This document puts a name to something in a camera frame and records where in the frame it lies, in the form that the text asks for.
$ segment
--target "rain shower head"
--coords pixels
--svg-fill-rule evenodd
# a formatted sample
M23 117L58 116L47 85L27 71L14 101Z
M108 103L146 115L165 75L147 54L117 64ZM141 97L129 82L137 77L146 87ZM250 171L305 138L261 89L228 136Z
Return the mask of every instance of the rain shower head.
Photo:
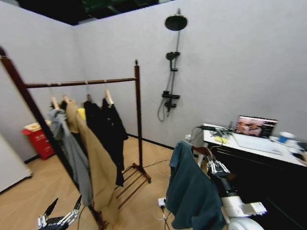
M178 9L178 13L172 16L169 16L165 20L165 26L172 31L180 31L183 30L188 24L188 20L186 17L180 14L180 9Z

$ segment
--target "laptop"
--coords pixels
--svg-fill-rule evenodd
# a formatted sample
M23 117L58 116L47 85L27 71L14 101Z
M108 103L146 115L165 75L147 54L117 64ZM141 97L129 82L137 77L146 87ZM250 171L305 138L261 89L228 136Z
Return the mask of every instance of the laptop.
M277 122L272 119L239 116L233 136L240 147L281 155L276 144L269 139Z

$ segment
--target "white desktop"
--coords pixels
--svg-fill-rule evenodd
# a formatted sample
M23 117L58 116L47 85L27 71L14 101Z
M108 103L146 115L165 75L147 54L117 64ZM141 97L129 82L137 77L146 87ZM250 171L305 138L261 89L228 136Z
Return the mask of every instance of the white desktop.
M210 124L206 124L206 123L204 123L203 125L204 126L212 126L212 127L221 127L221 126L215 126L215 125L210 125ZM276 141L278 138L277 137L270 137L270 139ZM221 142L216 141L215 137L208 130L203 131L203 141L205 142L204 143L205 147L208 146L208 143L221 145ZM295 146L295 145L297 145L297 143L296 143L296 141L291 140L289 145ZM299 162L296 157L294 157L291 154L288 146L285 146L285 145L282 145L282 144L279 144L279 143L276 143L276 148L279 151L279 154L274 154L274 153L264 152L264 151L260 151L260 150L240 147L240 146L238 146L236 140L234 139L234 137L232 135L230 135L227 138L227 143L223 144L223 146L230 147L230 148L237 149L237 150L241 150L241 151L245 151L245 152L250 152L250 153L253 153L253 154L258 154L258 155L261 155L261 156L265 156L265 157L269 157L269 158L277 159L277 160L280 160L280 161L285 161L285 162L288 162L288 163L297 164L297 165L306 167L304 164ZM201 163L202 158L203 157L199 156L198 164Z

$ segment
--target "power strip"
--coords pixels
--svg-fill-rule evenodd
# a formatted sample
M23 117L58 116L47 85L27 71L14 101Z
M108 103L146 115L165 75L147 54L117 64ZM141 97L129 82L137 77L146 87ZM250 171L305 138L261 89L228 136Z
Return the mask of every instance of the power strip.
M165 207L166 197L158 198L158 206Z

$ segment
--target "laptop screen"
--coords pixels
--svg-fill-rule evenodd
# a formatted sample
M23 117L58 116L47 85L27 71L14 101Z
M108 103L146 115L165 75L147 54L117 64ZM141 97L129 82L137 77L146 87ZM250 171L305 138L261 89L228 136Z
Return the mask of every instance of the laptop screen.
M269 138L276 124L277 120L239 116L236 121L235 133L259 138Z

